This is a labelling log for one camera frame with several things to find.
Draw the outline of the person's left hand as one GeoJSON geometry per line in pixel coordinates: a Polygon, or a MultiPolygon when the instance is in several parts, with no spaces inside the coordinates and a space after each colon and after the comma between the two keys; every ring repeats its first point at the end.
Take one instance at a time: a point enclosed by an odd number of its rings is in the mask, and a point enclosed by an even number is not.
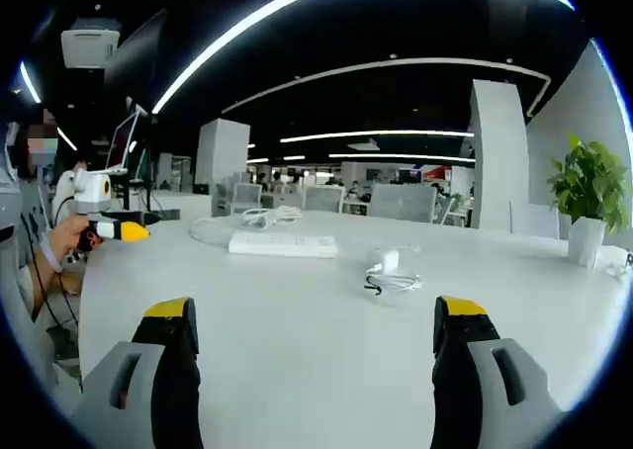
{"type": "Polygon", "coordinates": [[[89,220],[86,216],[74,215],[65,218],[48,234],[50,249],[59,264],[77,247],[81,233],[88,226],[89,220]]]}

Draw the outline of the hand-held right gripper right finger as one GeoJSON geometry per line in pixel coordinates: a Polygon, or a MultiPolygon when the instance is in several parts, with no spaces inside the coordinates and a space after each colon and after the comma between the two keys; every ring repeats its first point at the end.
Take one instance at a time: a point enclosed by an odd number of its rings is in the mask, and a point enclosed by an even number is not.
{"type": "Polygon", "coordinates": [[[478,304],[435,302],[433,448],[535,448],[565,413],[545,370],[478,304]]]}

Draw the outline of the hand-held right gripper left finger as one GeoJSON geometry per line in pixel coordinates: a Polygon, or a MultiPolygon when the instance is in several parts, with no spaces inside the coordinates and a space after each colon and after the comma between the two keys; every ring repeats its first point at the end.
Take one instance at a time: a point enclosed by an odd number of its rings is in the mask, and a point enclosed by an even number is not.
{"type": "Polygon", "coordinates": [[[92,448],[201,448],[195,302],[160,302],[83,381],[70,417],[92,448]]]}

